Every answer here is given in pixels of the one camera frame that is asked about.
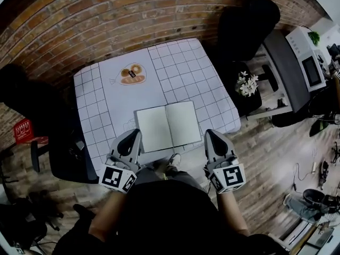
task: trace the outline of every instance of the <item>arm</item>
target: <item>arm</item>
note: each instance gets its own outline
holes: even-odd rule
[[[117,223],[123,211],[125,201],[126,194],[112,192],[108,201],[92,220],[89,234],[105,242],[107,235],[112,230],[117,229]]]
[[[233,230],[245,236],[250,235],[232,192],[217,194],[217,204],[218,211]]]

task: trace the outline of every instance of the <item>white grid tablecloth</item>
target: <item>white grid tablecloth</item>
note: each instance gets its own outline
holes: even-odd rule
[[[112,82],[131,63],[143,66],[145,81],[129,86]],[[234,103],[197,39],[172,41],[87,66],[74,75],[74,86],[95,170],[105,162],[116,135],[135,128],[133,112],[138,109],[191,100],[201,135],[206,129],[225,133],[241,126]]]

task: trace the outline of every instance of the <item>sneaker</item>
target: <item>sneaker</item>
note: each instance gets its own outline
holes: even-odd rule
[[[291,197],[291,194],[289,193],[288,195],[285,196],[285,199],[283,200],[282,204],[283,206],[287,206],[287,199]]]
[[[180,165],[181,163],[181,154],[179,153],[176,153],[176,154],[173,154],[169,160],[169,163],[167,165],[167,167],[175,167],[175,168],[178,168],[178,166]]]

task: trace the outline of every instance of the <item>open notebook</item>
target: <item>open notebook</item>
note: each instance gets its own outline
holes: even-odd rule
[[[201,141],[192,101],[138,110],[136,114],[144,152]]]

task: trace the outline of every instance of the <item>desk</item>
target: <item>desk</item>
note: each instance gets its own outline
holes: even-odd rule
[[[288,101],[288,105],[287,107],[276,108],[270,111],[255,110],[248,118],[255,119],[291,111],[296,113],[311,97],[298,60],[286,38],[279,30],[273,30],[266,37],[263,46],[270,62],[270,67],[279,85],[279,91]]]
[[[126,83],[123,69],[137,66],[135,80]],[[197,39],[144,48],[83,68],[74,76],[82,131],[93,166],[106,161],[113,139],[135,129],[134,111],[193,101],[201,135],[206,129],[221,133],[240,129],[238,111]],[[184,152],[201,142],[175,148]],[[142,154],[145,164],[169,156],[172,149]]]

